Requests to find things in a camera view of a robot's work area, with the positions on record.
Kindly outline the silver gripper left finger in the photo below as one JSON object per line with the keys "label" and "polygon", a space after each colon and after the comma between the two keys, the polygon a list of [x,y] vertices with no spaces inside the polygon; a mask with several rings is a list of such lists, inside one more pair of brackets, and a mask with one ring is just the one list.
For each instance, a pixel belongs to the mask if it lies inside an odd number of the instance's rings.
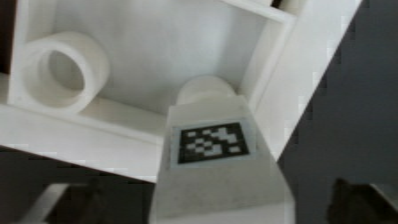
{"label": "silver gripper left finger", "polygon": [[114,224],[99,182],[48,185],[16,224]]}

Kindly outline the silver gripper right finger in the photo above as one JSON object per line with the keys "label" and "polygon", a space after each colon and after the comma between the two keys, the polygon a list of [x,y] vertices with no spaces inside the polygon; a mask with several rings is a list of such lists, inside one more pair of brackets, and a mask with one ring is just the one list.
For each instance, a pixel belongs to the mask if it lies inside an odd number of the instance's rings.
{"label": "silver gripper right finger", "polygon": [[343,178],[332,185],[329,224],[398,224],[398,187],[354,184]]}

